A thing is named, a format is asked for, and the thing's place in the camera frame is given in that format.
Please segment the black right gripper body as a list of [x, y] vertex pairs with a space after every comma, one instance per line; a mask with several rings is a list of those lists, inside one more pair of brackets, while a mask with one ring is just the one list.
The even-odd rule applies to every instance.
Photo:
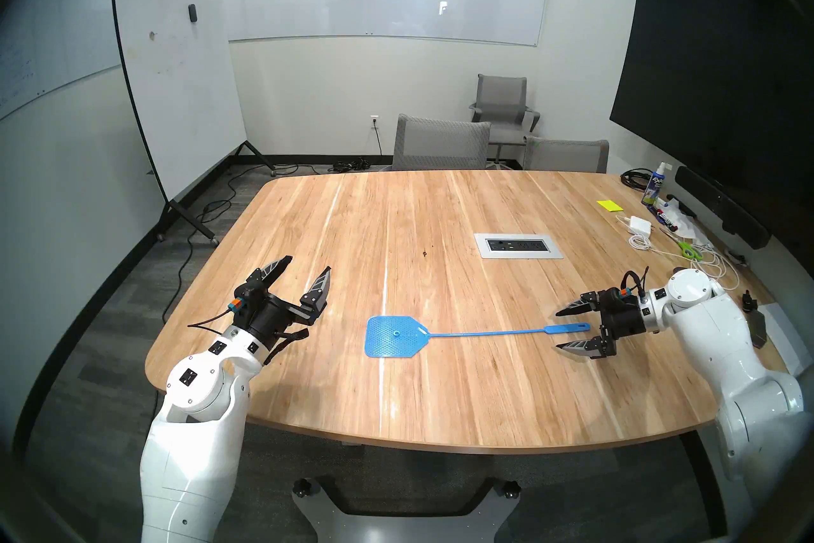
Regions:
[[637, 297], [598, 297], [592, 310], [600, 314], [600, 332], [589, 340], [591, 359], [613, 357], [618, 339], [646, 332]]

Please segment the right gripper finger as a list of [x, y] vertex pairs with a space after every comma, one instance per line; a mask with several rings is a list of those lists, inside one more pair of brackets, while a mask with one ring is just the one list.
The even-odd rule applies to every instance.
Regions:
[[601, 310], [599, 293], [586, 292], [580, 295], [579, 298], [569, 303], [567, 306], [559, 309], [556, 317], [575, 317], [585, 313], [599, 312]]
[[600, 335], [596, 335], [590, 339], [582, 339], [557, 344], [555, 347], [570, 354], [574, 354], [577, 357], [605, 357], [605, 340]]

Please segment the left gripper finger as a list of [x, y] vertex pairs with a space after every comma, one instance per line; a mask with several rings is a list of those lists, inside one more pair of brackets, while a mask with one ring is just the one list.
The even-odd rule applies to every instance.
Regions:
[[301, 307], [306, 310], [324, 310], [330, 290], [330, 266], [316, 278], [311, 287], [301, 296]]
[[292, 261], [291, 255], [272, 261], [265, 267], [258, 268], [257, 279], [260, 281], [265, 289], [269, 289], [285, 272], [286, 268]]

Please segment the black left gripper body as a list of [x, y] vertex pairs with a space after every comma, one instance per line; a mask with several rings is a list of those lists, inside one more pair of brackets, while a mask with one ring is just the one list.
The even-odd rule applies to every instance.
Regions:
[[300, 304], [269, 296], [249, 318], [245, 331], [269, 351], [267, 357], [276, 357], [289, 345], [309, 337], [310, 327], [327, 306], [327, 296], [327, 292], [308, 292]]

